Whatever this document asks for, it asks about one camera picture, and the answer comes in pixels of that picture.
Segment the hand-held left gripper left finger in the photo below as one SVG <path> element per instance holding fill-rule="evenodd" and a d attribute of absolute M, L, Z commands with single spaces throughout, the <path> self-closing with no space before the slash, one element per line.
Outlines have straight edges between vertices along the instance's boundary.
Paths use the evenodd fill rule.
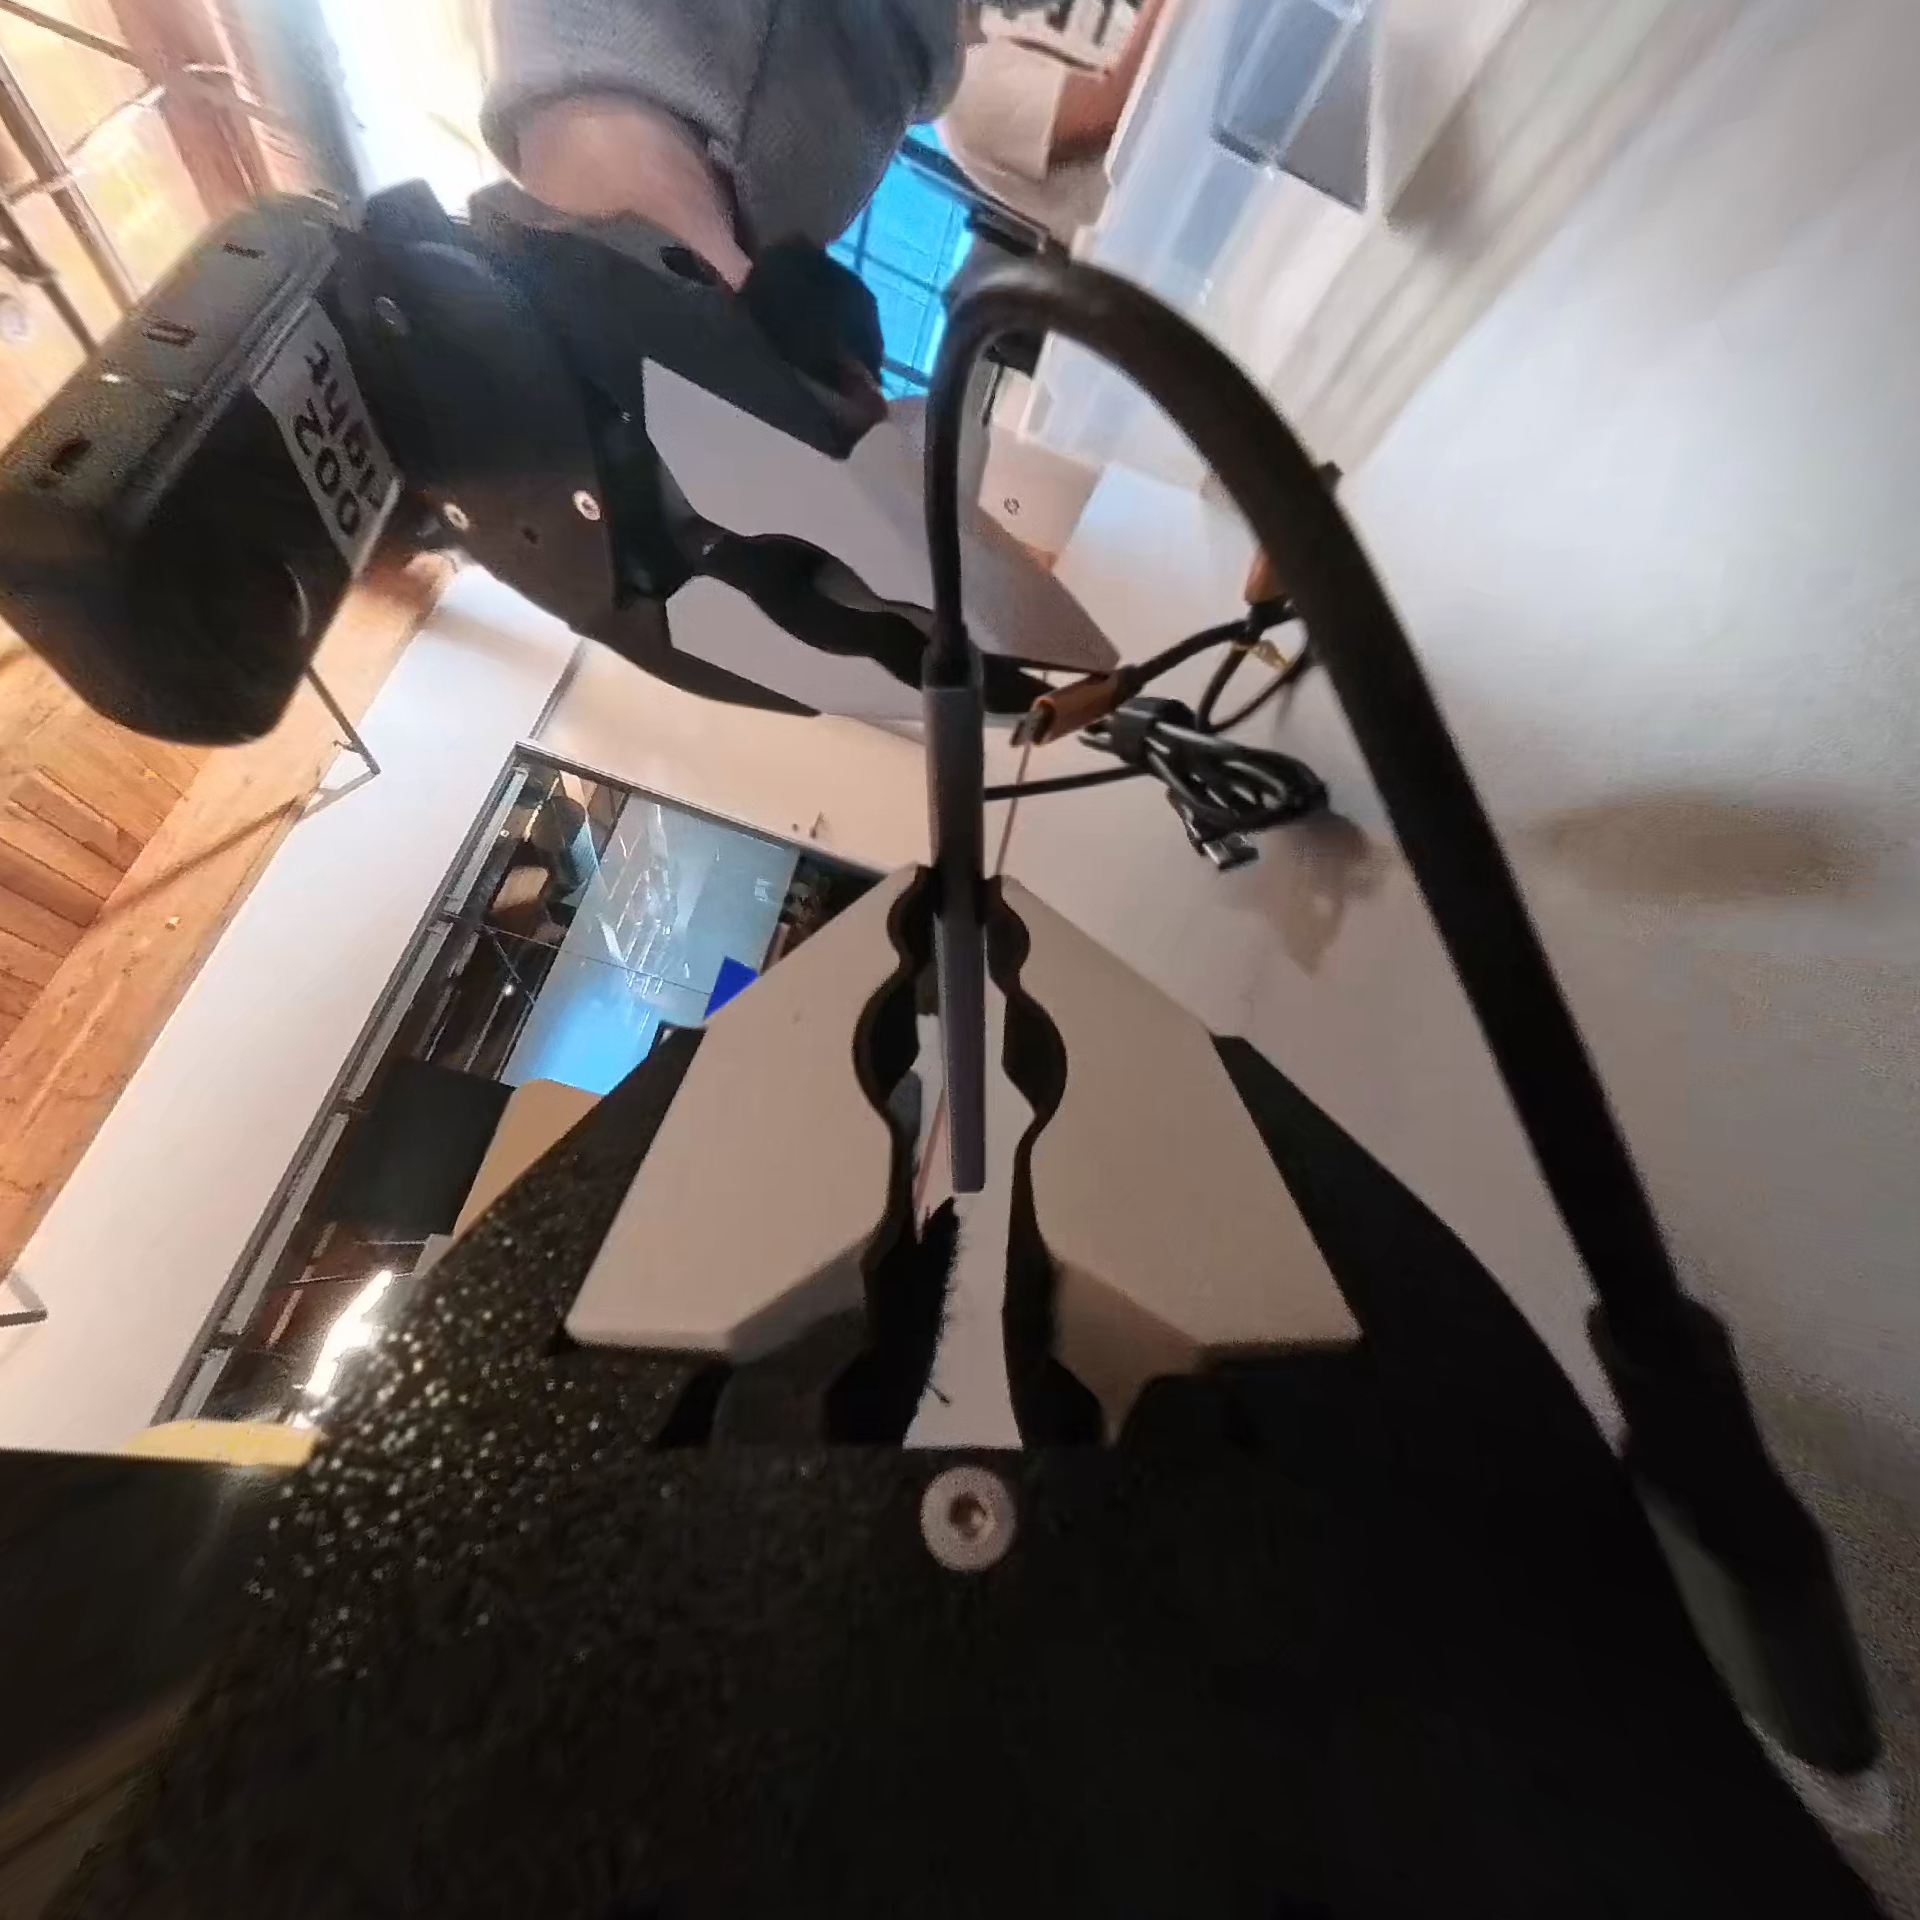
<path fill-rule="evenodd" d="M 923 867 L 775 963 L 699 1028 L 565 1332 L 587 1348 L 766 1361 L 852 1315 L 930 1348 L 946 1254 L 923 1230 Z"/>

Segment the person's right forearm grey sleeve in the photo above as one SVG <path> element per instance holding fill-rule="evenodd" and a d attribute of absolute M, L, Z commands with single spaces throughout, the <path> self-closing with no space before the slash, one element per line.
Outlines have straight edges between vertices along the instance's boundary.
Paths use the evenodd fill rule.
<path fill-rule="evenodd" d="M 903 134 L 963 77 L 972 4 L 491 4 L 482 133 L 529 185 L 540 109 L 611 98 L 678 124 L 724 181 L 743 239 L 838 237 Z"/>

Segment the person's right hand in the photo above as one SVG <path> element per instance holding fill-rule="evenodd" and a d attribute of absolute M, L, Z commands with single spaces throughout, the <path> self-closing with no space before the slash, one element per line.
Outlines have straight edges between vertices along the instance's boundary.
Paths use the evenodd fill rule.
<path fill-rule="evenodd" d="M 674 114 L 593 91 L 537 102 L 516 124 L 513 178 L 582 220 L 641 220 L 699 257 L 733 293 L 751 253 L 735 231 L 731 185 Z"/>

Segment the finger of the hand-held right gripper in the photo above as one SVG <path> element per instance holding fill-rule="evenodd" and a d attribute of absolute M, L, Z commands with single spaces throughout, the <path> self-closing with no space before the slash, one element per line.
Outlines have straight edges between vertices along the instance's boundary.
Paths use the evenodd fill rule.
<path fill-rule="evenodd" d="M 845 563 L 886 601 L 926 607 L 923 418 L 901 399 L 837 461 L 660 365 L 645 370 L 645 423 L 691 508 L 745 538 L 797 538 Z M 982 653 L 1070 675 L 1117 652 L 1077 596 L 993 515 L 963 530 L 967 623 Z"/>
<path fill-rule="evenodd" d="M 910 607 L 845 607 L 805 593 L 797 629 L 727 583 L 694 580 L 665 607 L 674 646 L 788 705 L 851 722 L 922 717 L 926 620 Z"/>

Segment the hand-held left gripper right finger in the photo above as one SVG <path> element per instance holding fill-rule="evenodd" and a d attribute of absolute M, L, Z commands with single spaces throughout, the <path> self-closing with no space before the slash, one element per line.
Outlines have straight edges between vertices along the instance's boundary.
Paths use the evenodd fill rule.
<path fill-rule="evenodd" d="M 1214 1033 L 1019 881 L 996 889 L 1014 1141 L 1002 1340 L 1014 1394 L 1138 1394 L 1361 1343 Z"/>

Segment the black usb-c cable silver plugs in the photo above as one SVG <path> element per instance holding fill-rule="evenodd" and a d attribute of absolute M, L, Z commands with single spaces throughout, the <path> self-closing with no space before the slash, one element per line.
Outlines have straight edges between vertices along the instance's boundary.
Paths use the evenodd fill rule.
<path fill-rule="evenodd" d="M 990 785 L 987 805 L 1085 796 L 1150 785 L 1180 819 L 1189 845 L 1223 874 L 1257 859 L 1257 837 L 1318 819 L 1329 788 L 1300 759 L 1237 740 L 1210 710 L 1137 695 L 1075 739 L 1100 766 L 1077 774 Z"/>

